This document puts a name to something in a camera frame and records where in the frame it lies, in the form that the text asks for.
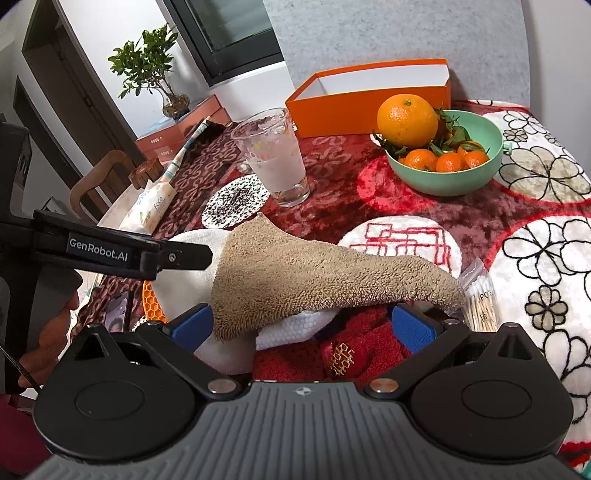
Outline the person's left hand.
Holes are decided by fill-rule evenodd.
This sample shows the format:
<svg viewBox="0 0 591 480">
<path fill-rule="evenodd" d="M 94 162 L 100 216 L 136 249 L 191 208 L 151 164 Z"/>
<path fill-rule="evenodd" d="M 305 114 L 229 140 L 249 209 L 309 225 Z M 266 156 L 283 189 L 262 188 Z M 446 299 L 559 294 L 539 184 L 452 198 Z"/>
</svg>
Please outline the person's left hand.
<svg viewBox="0 0 591 480">
<path fill-rule="evenodd" d="M 78 306 L 78 294 L 74 293 L 60 312 L 44 326 L 39 336 L 38 347 L 20 359 L 20 364 L 38 385 L 43 385 L 47 381 L 58 363 L 58 357 L 67 344 L 70 312 Z"/>
</svg>

